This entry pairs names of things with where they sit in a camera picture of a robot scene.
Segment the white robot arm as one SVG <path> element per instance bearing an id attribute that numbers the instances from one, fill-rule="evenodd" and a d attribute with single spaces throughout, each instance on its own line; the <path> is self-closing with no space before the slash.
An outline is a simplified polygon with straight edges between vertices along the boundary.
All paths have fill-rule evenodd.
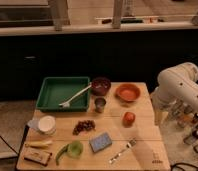
<path id="1" fill-rule="evenodd" d="M 170 109 L 178 100 L 198 112 L 198 66 L 185 62 L 162 70 L 157 77 L 158 86 L 151 94 L 155 124 L 160 125 L 163 111 Z"/>

